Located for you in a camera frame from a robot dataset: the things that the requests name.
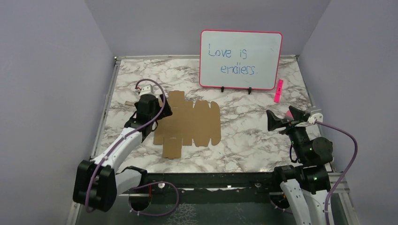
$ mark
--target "flattened cardboard box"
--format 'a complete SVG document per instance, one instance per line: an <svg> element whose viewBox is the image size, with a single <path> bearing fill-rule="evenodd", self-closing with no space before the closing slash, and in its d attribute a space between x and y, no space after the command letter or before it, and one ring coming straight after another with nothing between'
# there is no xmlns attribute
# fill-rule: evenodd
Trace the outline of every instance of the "flattened cardboard box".
<svg viewBox="0 0 398 225"><path fill-rule="evenodd" d="M182 146L207 147L211 140L216 145L221 140L220 107L216 102L185 101L183 91L168 93L172 116L158 121L154 144L163 144L163 157L180 158Z"/></svg>

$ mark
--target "white marble surface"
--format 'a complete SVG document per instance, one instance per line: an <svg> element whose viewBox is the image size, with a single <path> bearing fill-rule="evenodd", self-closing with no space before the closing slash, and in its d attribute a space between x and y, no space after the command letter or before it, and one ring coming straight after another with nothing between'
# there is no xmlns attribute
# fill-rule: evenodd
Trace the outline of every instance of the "white marble surface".
<svg viewBox="0 0 398 225"><path fill-rule="evenodd" d="M309 107L296 59L279 62L278 79L284 80L279 103L273 101L275 90L253 91L248 95L246 90L221 93L219 89L202 88L198 59L122 60L98 154L116 139L135 111L135 107L124 103L138 101L134 85L142 78L156 80L166 92L185 91L186 100L217 102L221 110L221 141L216 146L183 146L181 158L168 159L162 158L162 145L153 145L152 133L130 153L121 169L134 165L150 173L270 172L275 166L292 164L288 136L267 131L265 111L270 109L281 117L290 105ZM320 135L317 126L307 130L311 139Z"/></svg>

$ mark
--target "table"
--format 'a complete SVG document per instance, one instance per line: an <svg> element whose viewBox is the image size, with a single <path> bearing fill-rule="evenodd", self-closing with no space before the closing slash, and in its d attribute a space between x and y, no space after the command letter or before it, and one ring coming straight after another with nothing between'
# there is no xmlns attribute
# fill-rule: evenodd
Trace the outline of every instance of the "table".
<svg viewBox="0 0 398 225"><path fill-rule="evenodd" d="M177 159L162 157L162 145L153 145L153 133L121 165L134 165L149 173L214 173L271 172L275 166L292 164L289 159L290 141L278 131L267 131L266 110L282 117L290 105L310 107L308 93L295 57L281 58L277 79L283 79L279 103L274 102L275 90L205 89L199 85L199 59L129 59L122 60L115 81L104 132L97 151L102 153L117 138L125 122L135 111L125 101L138 101L135 84L150 78L166 92L185 91L185 99L215 101L220 106L221 141L208 147L183 146ZM155 88L155 94L161 94ZM311 139L320 136L316 125L307 128Z"/></svg>

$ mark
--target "cardboard flap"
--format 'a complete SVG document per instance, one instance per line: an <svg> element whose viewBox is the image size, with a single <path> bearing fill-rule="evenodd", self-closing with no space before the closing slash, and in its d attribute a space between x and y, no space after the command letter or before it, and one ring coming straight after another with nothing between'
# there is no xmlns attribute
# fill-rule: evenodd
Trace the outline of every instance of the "cardboard flap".
<svg viewBox="0 0 398 225"><path fill-rule="evenodd" d="M216 145L221 140L220 108L216 102L185 101L183 91L170 91L168 94L172 116L158 121L154 144L163 144L163 157L181 157L182 146L208 146L211 140Z"/></svg>

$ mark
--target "red whiteboard frame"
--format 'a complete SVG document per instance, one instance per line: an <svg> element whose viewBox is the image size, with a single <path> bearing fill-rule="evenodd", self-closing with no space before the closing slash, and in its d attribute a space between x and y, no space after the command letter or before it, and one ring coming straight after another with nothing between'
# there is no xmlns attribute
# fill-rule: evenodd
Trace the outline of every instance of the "red whiteboard frame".
<svg viewBox="0 0 398 225"><path fill-rule="evenodd" d="M200 83L200 67L201 67L201 60L200 58L202 57L202 33L204 31L224 31L224 32L246 32L246 33L270 33L270 34L279 34L281 35L281 46L279 48L279 58L278 58L278 64L276 66L276 74L275 74L275 82L274 82L274 87L271 89L265 89L265 88L253 88L252 90L273 90L276 86L276 79L278 75L278 68L279 68L279 60L281 58L281 50L282 50L282 42L283 42L283 35L280 32L275 32L275 31L249 31L249 30L202 30L200 33L200 53L199 53L199 85L204 87L204 88L221 88L221 86L205 86ZM226 89L244 89L247 90L248 87L224 87Z"/></svg>

